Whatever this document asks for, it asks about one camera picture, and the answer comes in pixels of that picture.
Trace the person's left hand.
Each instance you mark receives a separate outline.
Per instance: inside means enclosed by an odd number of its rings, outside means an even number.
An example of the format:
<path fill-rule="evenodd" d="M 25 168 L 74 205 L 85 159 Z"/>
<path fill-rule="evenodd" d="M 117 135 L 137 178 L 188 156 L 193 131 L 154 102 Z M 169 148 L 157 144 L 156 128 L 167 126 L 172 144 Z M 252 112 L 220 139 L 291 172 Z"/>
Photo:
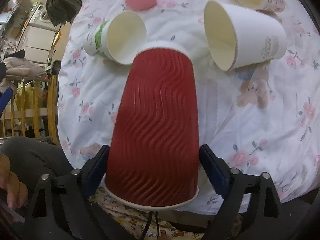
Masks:
<path fill-rule="evenodd" d="M 28 202 L 28 189 L 10 170 L 10 160 L 1 154 L 1 189 L 7 192 L 7 205 L 11 210 L 19 209 Z"/>

